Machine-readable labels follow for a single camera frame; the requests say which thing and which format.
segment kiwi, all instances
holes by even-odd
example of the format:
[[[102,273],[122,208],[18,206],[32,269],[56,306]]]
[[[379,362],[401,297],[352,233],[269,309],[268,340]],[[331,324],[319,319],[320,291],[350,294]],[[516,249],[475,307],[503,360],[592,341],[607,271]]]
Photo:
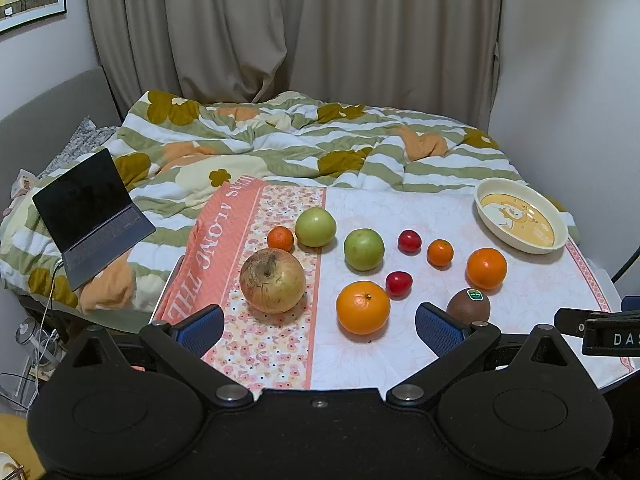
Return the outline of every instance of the kiwi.
[[[491,303],[484,292],[476,288],[464,288],[447,305],[447,313],[465,324],[473,321],[489,321]]]

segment red cherry tomato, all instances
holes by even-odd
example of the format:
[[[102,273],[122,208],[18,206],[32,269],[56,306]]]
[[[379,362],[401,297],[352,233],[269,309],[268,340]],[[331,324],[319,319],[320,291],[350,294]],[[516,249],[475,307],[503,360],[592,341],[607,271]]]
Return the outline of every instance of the red cherry tomato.
[[[403,253],[417,253],[421,246],[422,239],[417,232],[407,229],[400,233],[400,236],[398,237],[398,249]]]
[[[413,284],[414,279],[408,272],[396,270],[386,277],[386,293],[390,298],[402,298],[411,290]]]

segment headboard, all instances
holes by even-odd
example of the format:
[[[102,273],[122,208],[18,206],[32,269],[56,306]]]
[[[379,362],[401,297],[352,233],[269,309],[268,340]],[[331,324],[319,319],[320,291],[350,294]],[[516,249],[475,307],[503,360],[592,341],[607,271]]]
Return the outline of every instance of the headboard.
[[[0,209],[20,168],[39,174],[65,147],[82,119],[122,124],[102,67],[83,72],[0,120]]]

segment bed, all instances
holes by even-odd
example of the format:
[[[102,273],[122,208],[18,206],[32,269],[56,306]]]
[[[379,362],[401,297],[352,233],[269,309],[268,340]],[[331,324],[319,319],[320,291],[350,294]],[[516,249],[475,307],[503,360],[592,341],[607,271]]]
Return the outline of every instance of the bed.
[[[20,167],[29,164],[26,169],[38,171],[65,142],[64,134],[43,136],[46,142],[35,153],[30,140],[16,140],[15,131],[66,131],[68,139],[87,115],[97,124],[118,123],[101,69],[26,107],[0,123],[0,135],[19,155],[1,168],[5,188]],[[71,113],[62,118],[57,109]],[[31,118],[25,126],[34,110],[36,122]],[[48,119],[52,116],[56,124]],[[463,194],[473,193],[475,184],[490,176],[522,180],[498,144],[466,124],[410,110],[323,103],[292,91],[260,104],[200,104],[148,91],[97,149],[109,150],[133,201],[156,232],[71,291],[64,269],[54,276],[60,253],[31,199],[66,171],[61,168],[41,179],[3,221],[0,278],[16,294],[40,303],[47,302],[53,282],[53,308],[126,332],[148,323],[212,193],[243,174],[282,186]],[[565,218],[575,233],[571,216]]]

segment pillow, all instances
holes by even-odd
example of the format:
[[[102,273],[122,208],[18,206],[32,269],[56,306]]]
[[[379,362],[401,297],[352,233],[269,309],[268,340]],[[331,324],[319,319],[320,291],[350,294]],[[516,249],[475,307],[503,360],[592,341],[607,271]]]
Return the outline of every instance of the pillow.
[[[89,153],[92,149],[105,143],[118,129],[117,126],[105,126],[96,128],[94,122],[85,117],[78,129],[69,139],[65,148],[56,155],[38,178],[43,178],[65,164],[69,164],[81,155]]]

